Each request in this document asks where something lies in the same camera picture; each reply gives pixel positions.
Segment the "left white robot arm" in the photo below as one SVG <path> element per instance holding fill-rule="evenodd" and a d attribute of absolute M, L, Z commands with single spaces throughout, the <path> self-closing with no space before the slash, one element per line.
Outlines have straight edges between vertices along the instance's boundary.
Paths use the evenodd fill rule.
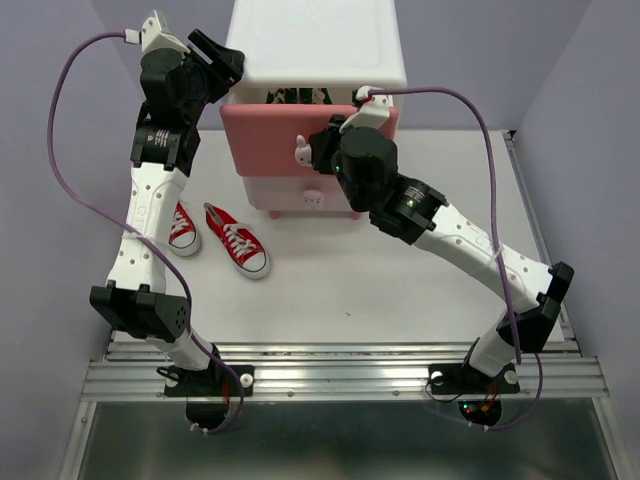
<path fill-rule="evenodd" d="M 91 306 L 117 331 L 164 352 L 199 393 L 215 392 L 223 371 L 214 348 L 192 333 L 191 298 L 166 292 L 166 250 L 174 212 L 200 143 L 199 119 L 244 73 L 245 56 L 193 30 L 188 45 L 142 32 L 140 107 L 130 155 L 131 192 L 118 256 Z"/>

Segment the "green sneaker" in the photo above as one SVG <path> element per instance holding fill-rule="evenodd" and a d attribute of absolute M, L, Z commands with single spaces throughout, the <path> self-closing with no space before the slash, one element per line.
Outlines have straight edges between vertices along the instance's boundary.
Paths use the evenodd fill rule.
<path fill-rule="evenodd" d="M 298 92 L 295 88 L 278 88 L 269 90 L 265 100 L 266 104 L 297 104 Z"/>
<path fill-rule="evenodd" d="M 331 105 L 332 99 L 326 88 L 300 88 L 298 102 L 301 104 Z"/>

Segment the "light pink drawer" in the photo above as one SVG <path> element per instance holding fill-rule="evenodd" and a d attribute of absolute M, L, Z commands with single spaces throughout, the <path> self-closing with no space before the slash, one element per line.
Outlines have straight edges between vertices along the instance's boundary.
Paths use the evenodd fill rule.
<path fill-rule="evenodd" d="M 353 212 L 333 176 L 244 177 L 251 206 L 268 212 Z"/>

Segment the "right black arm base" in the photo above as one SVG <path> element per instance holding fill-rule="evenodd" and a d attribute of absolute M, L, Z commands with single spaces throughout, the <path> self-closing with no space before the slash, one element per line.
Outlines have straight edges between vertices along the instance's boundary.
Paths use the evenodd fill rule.
<path fill-rule="evenodd" d="M 473 373 L 462 363 L 429 366 L 425 393 L 438 403 L 456 402 L 462 419 L 472 426 L 496 427 L 502 416 L 501 395 L 521 392 L 515 367 L 507 364 L 496 377 Z"/>

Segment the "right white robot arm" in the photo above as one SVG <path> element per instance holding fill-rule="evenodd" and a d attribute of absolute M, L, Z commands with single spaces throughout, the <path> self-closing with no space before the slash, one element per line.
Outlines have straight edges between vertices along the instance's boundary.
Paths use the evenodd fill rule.
<path fill-rule="evenodd" d="M 457 267 L 504 300 L 502 319 L 460 366 L 463 384 L 482 390 L 520 353 L 546 345 L 574 277 L 505 246 L 428 184 L 398 171 L 394 141 L 371 127 L 330 125 L 310 136 L 310 165 L 338 181 L 350 207 L 379 231 Z"/>

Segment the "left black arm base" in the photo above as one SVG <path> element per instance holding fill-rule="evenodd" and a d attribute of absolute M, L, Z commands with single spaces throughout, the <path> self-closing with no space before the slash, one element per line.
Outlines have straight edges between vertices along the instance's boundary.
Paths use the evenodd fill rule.
<path fill-rule="evenodd" d="M 213 435 L 230 430 L 240 417 L 243 400 L 253 395 L 255 368 L 234 365 L 238 380 L 215 362 L 207 370 L 191 371 L 176 366 L 158 367 L 164 379 L 163 395 L 186 399 L 185 417 L 191 431 Z"/>

